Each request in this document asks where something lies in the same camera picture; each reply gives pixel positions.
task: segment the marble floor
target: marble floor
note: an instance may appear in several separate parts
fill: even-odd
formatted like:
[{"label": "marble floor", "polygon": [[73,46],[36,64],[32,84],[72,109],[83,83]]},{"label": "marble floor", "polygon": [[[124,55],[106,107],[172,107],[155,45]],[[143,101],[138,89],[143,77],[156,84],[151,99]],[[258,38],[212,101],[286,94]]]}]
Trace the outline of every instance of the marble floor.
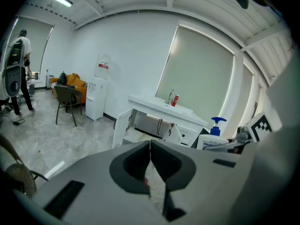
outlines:
[{"label": "marble floor", "polygon": [[[106,117],[93,121],[85,116],[85,107],[74,109],[77,122],[75,127],[72,114],[60,109],[57,125],[55,124],[58,101],[50,90],[36,90],[32,105],[36,109],[34,116],[29,116],[26,105],[22,106],[21,113],[25,122],[15,126],[3,118],[0,132],[12,143],[16,152],[25,165],[43,175],[57,165],[63,164],[49,179],[60,173],[79,159],[94,153],[111,149],[113,142],[114,122]],[[14,113],[8,114],[12,119]],[[13,160],[0,149],[0,166],[6,169]],[[165,185],[154,165],[149,164],[146,177],[150,186],[151,201],[159,212],[162,211]],[[37,188],[44,181],[36,180]]]}]

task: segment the white shirt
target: white shirt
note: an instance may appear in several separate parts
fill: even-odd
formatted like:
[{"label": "white shirt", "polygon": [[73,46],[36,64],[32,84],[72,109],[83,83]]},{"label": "white shirt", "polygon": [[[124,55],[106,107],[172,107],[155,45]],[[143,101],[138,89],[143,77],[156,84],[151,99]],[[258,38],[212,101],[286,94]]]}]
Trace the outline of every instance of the white shirt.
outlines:
[{"label": "white shirt", "polygon": [[10,47],[12,47],[20,39],[22,40],[23,45],[24,45],[24,56],[26,56],[27,54],[31,53],[31,45],[30,45],[30,40],[28,38],[18,37],[11,43]]}]

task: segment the red label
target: red label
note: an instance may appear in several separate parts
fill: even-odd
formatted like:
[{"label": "red label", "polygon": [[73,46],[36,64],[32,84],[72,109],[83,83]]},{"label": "red label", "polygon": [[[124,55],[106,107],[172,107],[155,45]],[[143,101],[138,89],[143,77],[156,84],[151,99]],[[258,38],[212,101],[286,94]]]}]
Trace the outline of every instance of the red label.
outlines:
[{"label": "red label", "polygon": [[108,69],[107,65],[104,65],[104,64],[101,64],[101,63],[99,63],[98,67]]}]

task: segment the orange sofa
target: orange sofa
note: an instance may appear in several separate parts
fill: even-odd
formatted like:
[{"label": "orange sofa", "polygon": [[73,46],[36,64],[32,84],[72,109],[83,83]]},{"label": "orange sofa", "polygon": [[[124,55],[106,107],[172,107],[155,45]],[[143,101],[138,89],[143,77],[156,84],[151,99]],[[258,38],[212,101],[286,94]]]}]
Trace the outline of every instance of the orange sofa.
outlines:
[{"label": "orange sofa", "polygon": [[[79,75],[75,74],[75,73],[66,75],[66,77],[67,77],[67,85],[75,86],[75,89],[82,93],[81,103],[85,103],[86,92],[87,92],[87,83],[83,80],[80,80]],[[54,90],[54,86],[56,85],[57,81],[58,81],[57,77],[51,78],[51,80],[50,80],[50,89],[52,90],[52,93],[54,93],[56,97],[57,97],[57,95]]]}]

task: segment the red can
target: red can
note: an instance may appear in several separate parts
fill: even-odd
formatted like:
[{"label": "red can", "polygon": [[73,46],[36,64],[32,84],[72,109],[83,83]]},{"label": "red can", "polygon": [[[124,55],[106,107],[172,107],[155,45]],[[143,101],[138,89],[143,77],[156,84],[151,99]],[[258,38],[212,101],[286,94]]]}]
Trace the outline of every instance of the red can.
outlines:
[{"label": "red can", "polygon": [[172,104],[171,104],[173,107],[175,107],[175,105],[177,104],[178,99],[179,99],[179,95],[176,95],[174,97],[174,100],[173,100]]}]

